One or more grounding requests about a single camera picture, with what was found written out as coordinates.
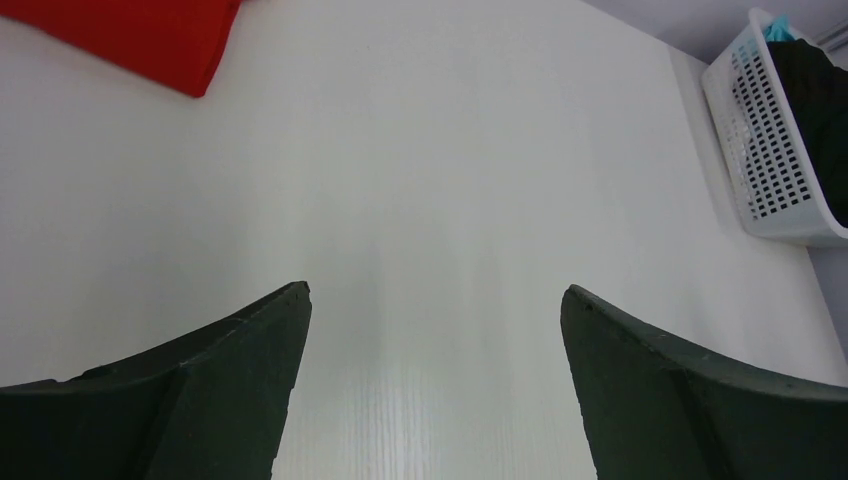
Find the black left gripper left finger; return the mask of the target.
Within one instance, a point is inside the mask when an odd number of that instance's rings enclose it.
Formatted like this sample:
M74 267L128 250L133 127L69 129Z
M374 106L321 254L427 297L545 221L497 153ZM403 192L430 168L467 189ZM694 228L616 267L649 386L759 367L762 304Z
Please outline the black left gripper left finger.
M69 380L1 391L5 479L268 479L312 304L289 283Z

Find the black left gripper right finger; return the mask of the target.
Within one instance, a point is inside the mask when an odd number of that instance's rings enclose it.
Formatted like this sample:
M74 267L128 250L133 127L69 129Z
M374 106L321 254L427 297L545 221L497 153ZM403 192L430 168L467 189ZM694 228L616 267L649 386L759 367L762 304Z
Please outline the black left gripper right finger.
M847 391L761 369L573 285L561 331L601 479L843 479Z

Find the black t shirt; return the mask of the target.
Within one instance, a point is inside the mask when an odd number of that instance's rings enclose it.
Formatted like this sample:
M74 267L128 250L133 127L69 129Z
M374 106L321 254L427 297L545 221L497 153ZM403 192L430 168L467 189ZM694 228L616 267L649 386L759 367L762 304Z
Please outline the black t shirt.
M847 71L803 39L768 49L827 204L847 225Z

